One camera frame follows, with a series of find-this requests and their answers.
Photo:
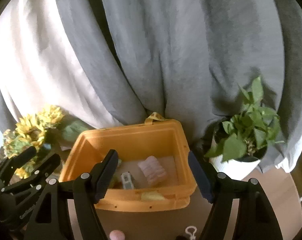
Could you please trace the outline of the green teal plush toy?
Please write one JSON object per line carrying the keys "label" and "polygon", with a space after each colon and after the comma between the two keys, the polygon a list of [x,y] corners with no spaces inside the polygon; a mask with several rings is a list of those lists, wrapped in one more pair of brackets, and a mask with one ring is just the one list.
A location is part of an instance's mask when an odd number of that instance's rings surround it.
{"label": "green teal plush toy", "polygon": [[118,160],[115,174],[111,178],[108,186],[109,189],[124,189],[134,190],[137,189],[135,185],[135,178],[133,176],[134,164],[130,161]]}

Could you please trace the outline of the lilac fluffy headband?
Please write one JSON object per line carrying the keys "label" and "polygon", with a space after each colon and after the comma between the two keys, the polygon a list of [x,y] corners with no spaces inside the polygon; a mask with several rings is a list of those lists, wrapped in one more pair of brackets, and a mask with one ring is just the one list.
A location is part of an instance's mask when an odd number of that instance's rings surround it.
{"label": "lilac fluffy headband", "polygon": [[157,184],[164,182],[168,177],[167,171],[154,156],[150,156],[144,161],[140,161],[137,166],[142,171],[149,186],[156,186]]}

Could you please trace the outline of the pink egg-shaped sponge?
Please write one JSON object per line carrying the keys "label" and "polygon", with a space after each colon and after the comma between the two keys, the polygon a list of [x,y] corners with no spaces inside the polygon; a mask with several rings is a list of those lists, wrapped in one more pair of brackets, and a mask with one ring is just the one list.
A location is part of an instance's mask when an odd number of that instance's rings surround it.
{"label": "pink egg-shaped sponge", "polygon": [[125,236],[124,232],[121,230],[112,230],[109,233],[109,238],[110,238],[110,240],[125,240],[126,236]]}

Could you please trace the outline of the white ribbed plant pot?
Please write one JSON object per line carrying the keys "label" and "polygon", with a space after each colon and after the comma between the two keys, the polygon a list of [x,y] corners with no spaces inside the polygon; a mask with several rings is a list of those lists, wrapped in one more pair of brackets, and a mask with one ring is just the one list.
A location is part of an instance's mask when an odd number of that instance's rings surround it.
{"label": "white ribbed plant pot", "polygon": [[267,150],[267,144],[258,148],[254,132],[246,138],[243,133],[231,130],[227,133],[218,127],[212,138],[209,151],[204,155],[218,172],[232,179],[242,180],[261,162]]}

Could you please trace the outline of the Mickey Mouse plush toy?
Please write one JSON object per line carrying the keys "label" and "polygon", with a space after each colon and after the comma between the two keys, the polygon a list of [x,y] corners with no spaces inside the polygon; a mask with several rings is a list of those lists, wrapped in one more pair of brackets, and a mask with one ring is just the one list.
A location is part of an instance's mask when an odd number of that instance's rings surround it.
{"label": "Mickey Mouse plush toy", "polygon": [[196,240],[197,227],[188,226],[182,235],[176,236],[175,240]]}

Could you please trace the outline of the yellow artificial sunflower bouquet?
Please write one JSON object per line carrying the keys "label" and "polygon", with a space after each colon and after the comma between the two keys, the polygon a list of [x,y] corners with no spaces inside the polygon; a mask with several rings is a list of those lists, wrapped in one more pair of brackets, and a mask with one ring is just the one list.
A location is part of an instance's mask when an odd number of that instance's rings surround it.
{"label": "yellow artificial sunflower bouquet", "polygon": [[16,157],[34,146],[36,155],[15,171],[20,179],[28,178],[51,154],[59,154],[62,164],[65,164],[80,133],[91,129],[92,126],[79,118],[50,105],[36,114],[20,118],[14,130],[7,129],[3,133],[4,154],[8,158]]}

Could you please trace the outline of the orange plastic storage crate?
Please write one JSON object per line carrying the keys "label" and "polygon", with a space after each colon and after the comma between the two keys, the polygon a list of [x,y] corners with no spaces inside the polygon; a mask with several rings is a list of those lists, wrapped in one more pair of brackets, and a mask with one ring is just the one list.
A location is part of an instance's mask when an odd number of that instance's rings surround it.
{"label": "orange plastic storage crate", "polygon": [[[196,189],[188,166],[189,147],[182,125],[152,114],[144,123],[82,132],[67,158],[59,180],[70,181],[90,172],[110,149],[122,161],[115,175],[130,172],[134,189],[108,189],[96,208],[119,212],[156,212],[183,209]],[[148,157],[158,159],[167,178],[150,186],[138,164]]]}

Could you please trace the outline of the green leafy potted plant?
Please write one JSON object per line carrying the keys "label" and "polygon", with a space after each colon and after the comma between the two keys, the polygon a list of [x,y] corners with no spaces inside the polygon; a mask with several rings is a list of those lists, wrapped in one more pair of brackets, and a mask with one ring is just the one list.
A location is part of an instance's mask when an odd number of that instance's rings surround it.
{"label": "green leafy potted plant", "polygon": [[279,140],[278,113],[262,102],[261,76],[252,81],[249,89],[239,89],[243,96],[241,111],[216,124],[212,146],[204,155],[207,159],[220,157],[222,163],[231,160],[250,163],[261,160],[270,146],[284,143]]}

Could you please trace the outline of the white sheer curtain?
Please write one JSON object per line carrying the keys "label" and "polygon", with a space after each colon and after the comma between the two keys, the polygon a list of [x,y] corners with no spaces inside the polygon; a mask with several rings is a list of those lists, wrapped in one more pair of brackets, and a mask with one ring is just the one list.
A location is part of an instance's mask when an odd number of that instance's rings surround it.
{"label": "white sheer curtain", "polygon": [[94,128],[118,125],[67,39],[56,0],[11,0],[1,13],[0,91],[14,122],[55,105]]}

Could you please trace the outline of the grey curtain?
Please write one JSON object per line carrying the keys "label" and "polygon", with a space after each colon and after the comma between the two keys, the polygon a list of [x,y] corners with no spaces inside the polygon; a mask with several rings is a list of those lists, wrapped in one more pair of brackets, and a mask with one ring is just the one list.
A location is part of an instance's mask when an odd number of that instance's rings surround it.
{"label": "grey curtain", "polygon": [[[118,125],[157,112],[190,144],[238,113],[261,76],[283,144],[259,167],[291,172],[302,152],[302,8],[296,0],[56,0],[73,51]],[[0,91],[0,130],[14,128]]]}

